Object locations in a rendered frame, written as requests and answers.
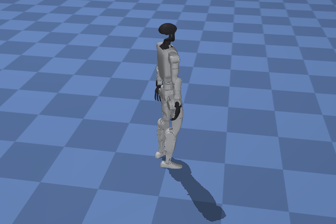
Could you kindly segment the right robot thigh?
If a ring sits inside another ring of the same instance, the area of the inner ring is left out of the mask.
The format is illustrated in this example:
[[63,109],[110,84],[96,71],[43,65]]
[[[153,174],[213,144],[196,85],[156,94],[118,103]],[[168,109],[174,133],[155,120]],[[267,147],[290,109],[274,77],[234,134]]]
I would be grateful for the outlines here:
[[[181,104],[182,105],[182,104]],[[171,119],[175,117],[175,104],[174,104],[174,95],[169,95],[167,98],[167,107],[171,110]],[[174,134],[174,138],[177,136],[183,120],[183,107],[180,108],[180,113],[176,120],[171,121],[172,128],[168,128],[165,130],[164,136],[167,132],[172,132]]]

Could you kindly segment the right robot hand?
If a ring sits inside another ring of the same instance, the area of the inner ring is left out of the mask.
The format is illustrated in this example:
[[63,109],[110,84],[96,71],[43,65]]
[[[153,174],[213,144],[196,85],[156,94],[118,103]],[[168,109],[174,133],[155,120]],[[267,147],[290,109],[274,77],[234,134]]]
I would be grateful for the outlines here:
[[180,108],[182,107],[182,105],[179,106],[179,102],[176,102],[175,103],[175,107],[176,107],[176,110],[175,110],[175,117],[170,119],[171,121],[174,121],[177,119],[179,113],[180,113]]

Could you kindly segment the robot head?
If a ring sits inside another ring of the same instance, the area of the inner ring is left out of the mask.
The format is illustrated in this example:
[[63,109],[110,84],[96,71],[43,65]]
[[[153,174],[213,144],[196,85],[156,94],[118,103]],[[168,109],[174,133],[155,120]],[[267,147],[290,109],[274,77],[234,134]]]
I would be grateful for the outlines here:
[[[169,45],[171,44],[171,41],[175,40],[175,32],[177,30],[177,27],[171,23],[165,23],[162,24],[159,27],[159,32],[161,34],[169,35],[168,38],[164,39],[163,44],[160,45],[161,49],[169,49]],[[173,46],[171,46],[173,47]]]

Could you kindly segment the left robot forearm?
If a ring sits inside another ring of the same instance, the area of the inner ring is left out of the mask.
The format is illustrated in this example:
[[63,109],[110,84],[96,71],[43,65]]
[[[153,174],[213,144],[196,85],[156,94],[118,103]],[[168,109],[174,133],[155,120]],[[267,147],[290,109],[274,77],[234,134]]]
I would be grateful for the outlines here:
[[156,76],[156,80],[157,80],[157,82],[158,82],[158,86],[159,85],[162,85],[162,79],[160,78],[160,75],[159,75],[159,69],[158,69],[158,66],[156,67],[156,71],[157,71],[157,76]]

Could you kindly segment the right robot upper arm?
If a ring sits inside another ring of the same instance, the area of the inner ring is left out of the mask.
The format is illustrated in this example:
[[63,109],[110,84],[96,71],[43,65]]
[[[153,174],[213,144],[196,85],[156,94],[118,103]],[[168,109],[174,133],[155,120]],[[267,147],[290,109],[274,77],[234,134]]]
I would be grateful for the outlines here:
[[175,80],[179,78],[178,73],[179,73],[180,57],[176,52],[172,51],[169,52],[168,60],[171,68],[171,81],[173,84],[175,84]]

